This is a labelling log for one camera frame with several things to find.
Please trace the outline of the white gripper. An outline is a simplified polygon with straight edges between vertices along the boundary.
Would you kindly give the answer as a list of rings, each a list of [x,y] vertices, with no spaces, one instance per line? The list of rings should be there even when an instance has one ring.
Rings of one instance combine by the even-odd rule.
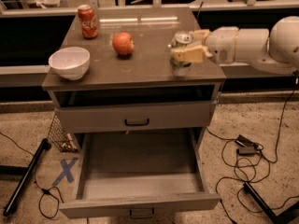
[[[238,31],[237,27],[221,27],[211,33],[208,29],[190,31],[192,41],[201,45],[174,48],[170,55],[174,60],[185,63],[202,63],[211,57],[214,63],[233,63]]]

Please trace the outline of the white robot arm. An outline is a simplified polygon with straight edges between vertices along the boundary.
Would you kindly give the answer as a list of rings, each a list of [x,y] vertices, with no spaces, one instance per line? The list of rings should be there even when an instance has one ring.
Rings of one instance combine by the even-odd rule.
[[[272,74],[289,75],[299,69],[299,18],[290,16],[272,29],[221,27],[178,32],[178,47],[170,49],[177,63],[246,63]]]

